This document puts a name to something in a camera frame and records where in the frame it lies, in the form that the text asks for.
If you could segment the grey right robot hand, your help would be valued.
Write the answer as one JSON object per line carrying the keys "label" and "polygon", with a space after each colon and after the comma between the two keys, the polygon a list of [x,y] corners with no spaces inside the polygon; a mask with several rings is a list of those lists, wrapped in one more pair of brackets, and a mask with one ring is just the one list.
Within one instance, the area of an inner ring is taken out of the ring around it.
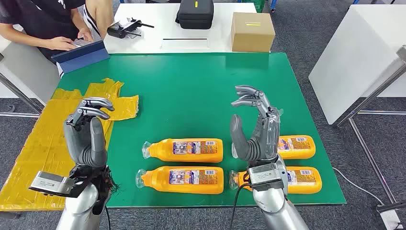
{"label": "grey right robot hand", "polygon": [[257,122],[249,139],[242,129],[241,117],[232,115],[230,135],[232,155],[243,161],[272,161],[278,158],[281,111],[272,106],[266,94],[249,85],[237,85],[238,99],[231,103],[233,107],[247,105],[258,110]]}

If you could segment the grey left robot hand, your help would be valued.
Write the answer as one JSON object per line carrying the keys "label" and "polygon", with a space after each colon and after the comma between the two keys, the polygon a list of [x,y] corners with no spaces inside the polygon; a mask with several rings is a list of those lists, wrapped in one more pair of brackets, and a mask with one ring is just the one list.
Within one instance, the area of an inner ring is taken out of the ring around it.
{"label": "grey left robot hand", "polygon": [[106,98],[82,99],[63,123],[68,152],[77,165],[93,168],[106,165],[108,155],[101,120],[110,116],[102,108],[114,111],[112,102]]}

